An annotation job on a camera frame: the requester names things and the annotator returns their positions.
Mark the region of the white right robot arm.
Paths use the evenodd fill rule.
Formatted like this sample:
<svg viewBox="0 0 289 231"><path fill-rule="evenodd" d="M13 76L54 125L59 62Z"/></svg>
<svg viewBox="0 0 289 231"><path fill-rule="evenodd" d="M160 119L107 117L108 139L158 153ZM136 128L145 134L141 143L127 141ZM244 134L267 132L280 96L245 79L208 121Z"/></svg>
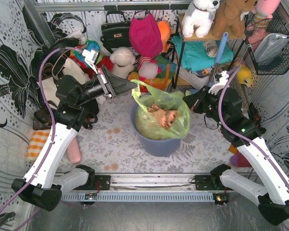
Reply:
<svg viewBox="0 0 289 231"><path fill-rule="evenodd" d="M195 178L196 188L234 190L249 199L272 225L289 218L289 178L266 146L260 130L242 113L242 99L235 89L220 90L214 95L204 86L195 94L185 96L192 112L204 114L221 126L223 137L241 153L261 180L257 184L226 164L214 168L204 180Z"/></svg>

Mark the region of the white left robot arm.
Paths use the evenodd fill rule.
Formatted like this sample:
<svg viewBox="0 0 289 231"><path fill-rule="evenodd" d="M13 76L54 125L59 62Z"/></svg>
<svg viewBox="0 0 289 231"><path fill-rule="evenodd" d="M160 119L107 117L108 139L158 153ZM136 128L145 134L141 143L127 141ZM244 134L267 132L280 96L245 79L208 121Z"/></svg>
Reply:
<svg viewBox="0 0 289 231"><path fill-rule="evenodd" d="M31 169L12 183L12 189L23 201L52 211L62 195L71 190L97 190L100 186L94 169L85 165L78 165L60 177L55 176L69 144L92 118L85 104L99 96L113 98L138 87L134 82L113 75L105 67L96 72L96 77L84 84L71 75L64 75L56 82L56 97L60 103L53 115L50 134Z"/></svg>

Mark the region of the green plastic trash bag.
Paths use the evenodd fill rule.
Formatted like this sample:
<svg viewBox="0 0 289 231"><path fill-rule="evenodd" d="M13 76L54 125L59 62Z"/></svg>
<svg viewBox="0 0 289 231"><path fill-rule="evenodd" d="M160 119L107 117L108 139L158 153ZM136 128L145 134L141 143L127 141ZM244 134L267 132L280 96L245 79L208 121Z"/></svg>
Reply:
<svg viewBox="0 0 289 231"><path fill-rule="evenodd" d="M180 91L168 93L154 88L140 80L133 79L138 85L131 90L132 97L138 104L135 124L138 132L152 140L182 139L190 129L190 109L183 101L184 94ZM166 110L177 110L178 117L169 129L162 128L155 118L147 112L147 108L156 104Z"/></svg>

